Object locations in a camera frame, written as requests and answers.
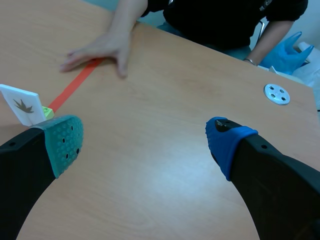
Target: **hand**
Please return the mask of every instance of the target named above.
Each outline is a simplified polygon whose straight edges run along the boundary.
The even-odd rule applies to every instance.
[[[60,72],[68,72],[92,59],[111,57],[116,59],[118,74],[124,78],[128,74],[130,43],[130,32],[105,33],[89,45],[69,52],[66,61],[60,66]]]

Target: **wooden table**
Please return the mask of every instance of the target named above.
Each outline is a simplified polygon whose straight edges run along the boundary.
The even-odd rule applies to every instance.
[[[44,106],[79,74],[63,54],[106,29],[111,14],[79,0],[2,0],[0,83]],[[106,60],[57,111],[84,123],[79,158],[45,191],[21,240],[255,240],[251,216],[210,156],[205,125],[224,116],[320,169],[313,92],[155,28],[139,25],[126,80]],[[270,102],[275,83],[291,102]],[[0,144],[25,128],[0,98]]]

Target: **person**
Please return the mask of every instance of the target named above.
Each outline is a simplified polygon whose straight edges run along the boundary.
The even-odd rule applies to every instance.
[[[69,52],[61,72],[96,58],[117,61],[121,77],[128,74],[131,31],[141,16],[163,11],[167,32],[258,65],[305,12],[308,0],[119,0],[106,33],[90,44]],[[269,21],[256,46],[250,37],[259,21]]]

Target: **green block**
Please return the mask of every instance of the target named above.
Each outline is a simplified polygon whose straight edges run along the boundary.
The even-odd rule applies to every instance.
[[[44,115],[45,115],[45,119],[49,120],[49,119],[53,119],[55,116],[54,111],[51,108],[48,108],[46,106],[42,106]]]

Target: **white paper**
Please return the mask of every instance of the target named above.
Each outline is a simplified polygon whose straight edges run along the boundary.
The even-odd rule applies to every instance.
[[[37,93],[0,84],[4,99],[25,126],[32,126],[46,120],[42,104]]]

